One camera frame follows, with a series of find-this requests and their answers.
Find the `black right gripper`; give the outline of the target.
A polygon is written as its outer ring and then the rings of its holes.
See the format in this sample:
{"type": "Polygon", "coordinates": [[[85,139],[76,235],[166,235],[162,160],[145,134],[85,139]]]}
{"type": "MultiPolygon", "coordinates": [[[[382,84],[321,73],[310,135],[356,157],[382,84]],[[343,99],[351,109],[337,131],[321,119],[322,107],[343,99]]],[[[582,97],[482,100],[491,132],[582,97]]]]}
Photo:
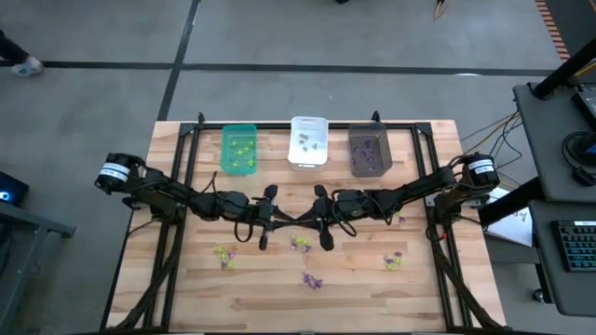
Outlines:
{"type": "Polygon", "coordinates": [[[320,246],[325,251],[334,249],[333,226],[338,226],[350,237],[356,237],[358,233],[351,222],[368,216],[364,193],[336,190],[328,194],[320,184],[314,187],[314,193],[317,199],[313,207],[300,216],[300,226],[318,231],[320,246]]]}

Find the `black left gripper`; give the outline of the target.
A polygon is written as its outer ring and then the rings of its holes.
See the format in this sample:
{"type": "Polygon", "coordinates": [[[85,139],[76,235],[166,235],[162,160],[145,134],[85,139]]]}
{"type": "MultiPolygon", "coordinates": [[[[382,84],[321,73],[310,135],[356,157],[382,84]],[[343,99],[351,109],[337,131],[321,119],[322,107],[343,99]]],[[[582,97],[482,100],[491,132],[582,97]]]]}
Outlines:
{"type": "Polygon", "coordinates": [[[283,212],[279,207],[275,207],[273,200],[278,194],[278,187],[275,184],[269,185],[264,190],[263,197],[254,197],[255,203],[251,204],[249,198],[236,191],[217,192],[216,200],[220,208],[220,216],[226,221],[234,223],[234,236],[240,243],[246,243],[251,240],[254,227],[263,228],[259,240],[259,249],[265,251],[268,245],[268,235],[277,229],[304,226],[303,218],[298,219],[283,212]],[[238,226],[240,224],[248,225],[248,234],[242,239],[239,236],[238,226]]]}

